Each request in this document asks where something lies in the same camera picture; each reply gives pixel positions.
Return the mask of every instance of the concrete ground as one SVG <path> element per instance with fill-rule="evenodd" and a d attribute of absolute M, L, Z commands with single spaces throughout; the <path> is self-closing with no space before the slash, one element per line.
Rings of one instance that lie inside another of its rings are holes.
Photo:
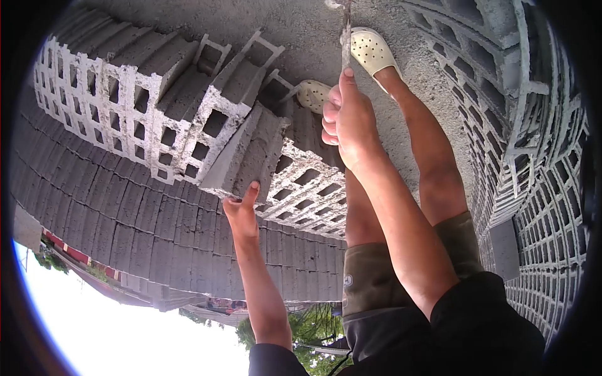
<path fill-rule="evenodd" d="M 113 17 L 159 32 L 178 31 L 200 40 L 204 33 L 217 43 L 232 44 L 239 51 L 257 28 L 274 45 L 286 51 L 274 68 L 293 85 L 316 79 L 337 83 L 341 69 L 341 12 L 327 8 L 323 0 L 85 0 Z M 451 141 L 467 196 L 472 189 L 468 141 L 452 94 L 432 52 L 426 47 L 408 14 L 386 0 L 355 0 L 352 26 L 367 26 L 388 42 L 410 89 L 430 108 Z M 412 156 L 405 121 L 396 103 L 353 60 L 361 90 L 373 102 L 380 138 L 385 150 L 418 199 L 418 168 Z"/>

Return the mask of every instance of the sky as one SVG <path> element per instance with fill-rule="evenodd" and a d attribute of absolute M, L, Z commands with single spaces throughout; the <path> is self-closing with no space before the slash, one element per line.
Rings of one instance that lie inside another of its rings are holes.
<path fill-rule="evenodd" d="M 29 296 L 57 348 L 80 375 L 247 375 L 233 327 L 206 327 L 178 310 L 119 304 L 77 274 L 47 270 L 15 244 Z"/>

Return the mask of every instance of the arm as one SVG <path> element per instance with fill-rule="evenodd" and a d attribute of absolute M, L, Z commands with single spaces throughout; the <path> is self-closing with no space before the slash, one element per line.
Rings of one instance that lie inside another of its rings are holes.
<path fill-rule="evenodd" d="M 224 212 L 232 228 L 255 340 L 258 344 L 280 345 L 292 351 L 293 336 L 287 310 L 259 252 L 259 227 L 253 210 L 258 194 L 259 183 L 252 182 L 242 202 L 233 198 L 224 200 Z"/>
<path fill-rule="evenodd" d="M 346 69 L 324 106 L 323 140 L 364 187 L 379 219 L 397 278 L 430 318 L 435 303 L 458 282 L 435 231 L 382 148 L 368 97 Z"/>

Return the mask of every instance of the shorts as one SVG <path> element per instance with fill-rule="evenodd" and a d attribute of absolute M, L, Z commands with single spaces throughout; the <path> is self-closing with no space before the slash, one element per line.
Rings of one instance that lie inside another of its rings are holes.
<path fill-rule="evenodd" d="M 460 279 L 484 270 L 470 212 L 449 218 L 434 229 Z M 384 243 L 349 248 L 343 270 L 343 318 L 358 312 L 414 305 L 395 275 Z"/>

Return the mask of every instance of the hand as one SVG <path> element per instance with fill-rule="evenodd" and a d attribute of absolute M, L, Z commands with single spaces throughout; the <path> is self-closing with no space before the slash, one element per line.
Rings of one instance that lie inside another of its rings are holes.
<path fill-rule="evenodd" d="M 251 182 L 242 201 L 227 197 L 224 199 L 224 213 L 230 222 L 235 241 L 247 241 L 259 238 L 259 226 L 255 219 L 253 204 L 259 194 L 259 182 Z"/>
<path fill-rule="evenodd" d="M 345 68 L 324 105 L 322 140 L 338 145 L 345 166 L 353 171 L 358 162 L 384 152 L 370 98 L 358 90 L 353 69 Z"/>

